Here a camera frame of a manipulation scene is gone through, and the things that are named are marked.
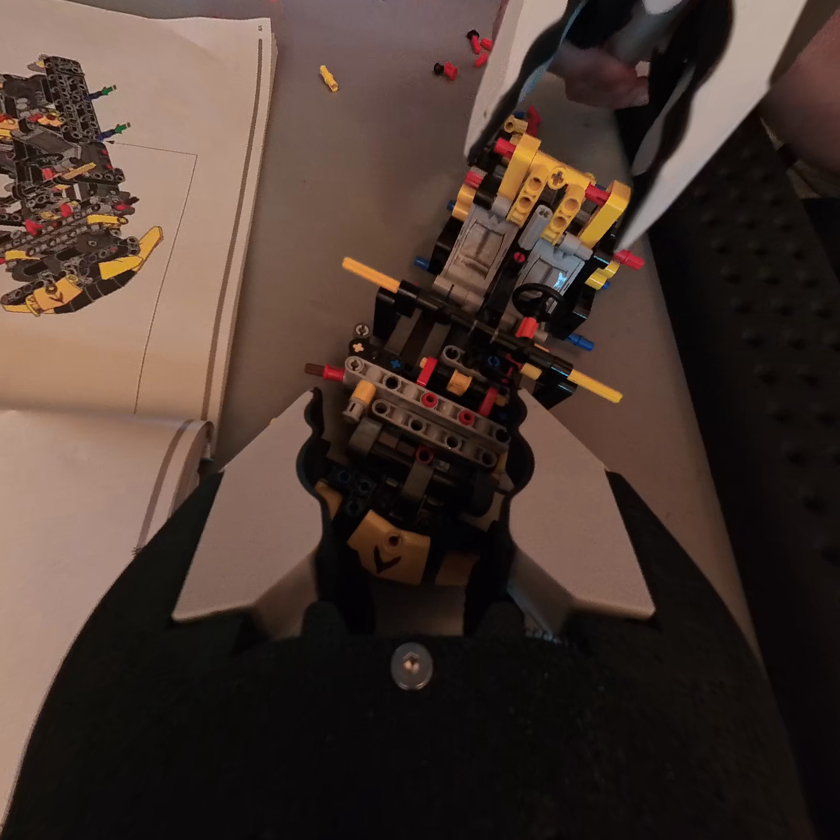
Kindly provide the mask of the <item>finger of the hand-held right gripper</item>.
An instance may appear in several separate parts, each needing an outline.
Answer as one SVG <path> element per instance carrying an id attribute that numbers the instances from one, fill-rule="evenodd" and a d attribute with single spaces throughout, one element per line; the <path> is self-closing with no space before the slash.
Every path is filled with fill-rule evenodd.
<path id="1" fill-rule="evenodd" d="M 684 191 L 770 88 L 807 2 L 699 2 L 668 47 L 687 56 L 650 71 L 653 114 L 632 162 L 636 186 L 618 248 L 636 242 Z"/>
<path id="2" fill-rule="evenodd" d="M 465 157 L 474 165 L 508 115 L 550 67 L 585 2 L 510 1 L 469 118 Z"/>

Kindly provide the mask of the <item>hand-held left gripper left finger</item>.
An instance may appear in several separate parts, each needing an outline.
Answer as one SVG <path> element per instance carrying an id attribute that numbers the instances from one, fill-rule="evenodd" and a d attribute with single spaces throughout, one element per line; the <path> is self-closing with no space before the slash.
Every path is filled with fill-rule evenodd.
<path id="1" fill-rule="evenodd" d="M 226 466 L 178 602 L 177 622 L 246 613 L 255 622 L 301 622 L 318 599 L 314 566 L 321 502 L 298 458 L 313 433 L 303 393 Z"/>

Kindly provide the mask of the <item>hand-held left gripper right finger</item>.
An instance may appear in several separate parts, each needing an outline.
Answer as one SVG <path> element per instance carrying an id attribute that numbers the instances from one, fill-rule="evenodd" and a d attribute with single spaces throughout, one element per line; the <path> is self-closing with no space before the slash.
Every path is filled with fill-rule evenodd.
<path id="1" fill-rule="evenodd" d="M 603 463 L 531 394 L 519 395 L 534 469 L 511 502 L 513 600 L 536 622 L 571 612 L 648 619 L 655 604 Z"/>

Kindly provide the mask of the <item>partly built lego car chassis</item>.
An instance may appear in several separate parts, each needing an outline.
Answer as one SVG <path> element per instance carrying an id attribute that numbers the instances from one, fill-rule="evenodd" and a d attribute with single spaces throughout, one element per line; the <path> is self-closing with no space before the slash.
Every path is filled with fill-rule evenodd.
<path id="1" fill-rule="evenodd" d="M 595 294 L 644 259 L 616 246 L 629 185 L 541 149 L 534 107 L 510 114 L 470 165 L 430 259 L 431 287 L 346 258 L 376 285 L 373 325 L 355 327 L 340 365 L 305 365 L 349 391 L 348 466 L 316 485 L 339 540 L 372 576 L 465 585 L 487 546 L 478 524 L 509 478 L 523 383 L 551 408 L 597 384 L 549 347 L 592 350 L 579 334 Z"/>

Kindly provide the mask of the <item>person's right forearm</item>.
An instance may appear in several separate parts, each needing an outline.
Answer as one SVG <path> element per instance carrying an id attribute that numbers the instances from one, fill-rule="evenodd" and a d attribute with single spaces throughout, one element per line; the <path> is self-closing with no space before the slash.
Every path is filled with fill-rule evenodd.
<path id="1" fill-rule="evenodd" d="M 839 13 L 835 12 L 763 100 L 775 136 L 804 160 L 839 172 Z"/>

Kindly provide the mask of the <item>scattered lego pins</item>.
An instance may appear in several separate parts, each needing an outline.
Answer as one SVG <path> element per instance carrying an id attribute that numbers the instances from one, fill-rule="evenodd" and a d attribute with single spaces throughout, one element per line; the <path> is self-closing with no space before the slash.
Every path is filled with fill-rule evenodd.
<path id="1" fill-rule="evenodd" d="M 474 67 L 483 67 L 487 63 L 490 52 L 493 49 L 493 40 L 491 38 L 481 37 L 480 33 L 474 29 L 468 31 L 465 37 L 467 38 L 472 51 L 476 54 Z M 333 93 L 339 91 L 340 88 L 338 82 L 326 66 L 320 66 L 318 73 L 327 89 Z M 434 76 L 442 77 L 447 81 L 455 81 L 459 74 L 459 69 L 451 61 L 446 61 L 445 63 L 437 62 L 434 64 L 433 74 Z"/>

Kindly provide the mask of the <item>person's right hand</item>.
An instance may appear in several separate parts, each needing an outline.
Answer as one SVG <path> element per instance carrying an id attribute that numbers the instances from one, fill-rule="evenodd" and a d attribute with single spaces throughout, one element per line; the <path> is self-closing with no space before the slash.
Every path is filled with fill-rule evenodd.
<path id="1" fill-rule="evenodd" d="M 549 70 L 563 80 L 565 96 L 572 102 L 609 110 L 648 104 L 646 77 L 604 49 L 563 43 Z"/>

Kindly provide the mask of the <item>black mat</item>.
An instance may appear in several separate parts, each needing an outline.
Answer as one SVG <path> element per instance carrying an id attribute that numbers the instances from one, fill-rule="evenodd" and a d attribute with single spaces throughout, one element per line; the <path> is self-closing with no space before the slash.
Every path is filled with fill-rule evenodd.
<path id="1" fill-rule="evenodd" d="M 838 744 L 838 285 L 757 117 L 650 243 L 764 662 Z"/>

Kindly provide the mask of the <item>open instruction booklet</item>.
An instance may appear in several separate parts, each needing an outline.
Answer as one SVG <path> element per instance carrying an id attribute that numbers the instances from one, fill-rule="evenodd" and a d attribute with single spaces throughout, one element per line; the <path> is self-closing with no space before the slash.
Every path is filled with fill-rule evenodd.
<path id="1" fill-rule="evenodd" d="M 2 2 L 2 807 L 93 608 L 212 453 L 268 17 Z"/>

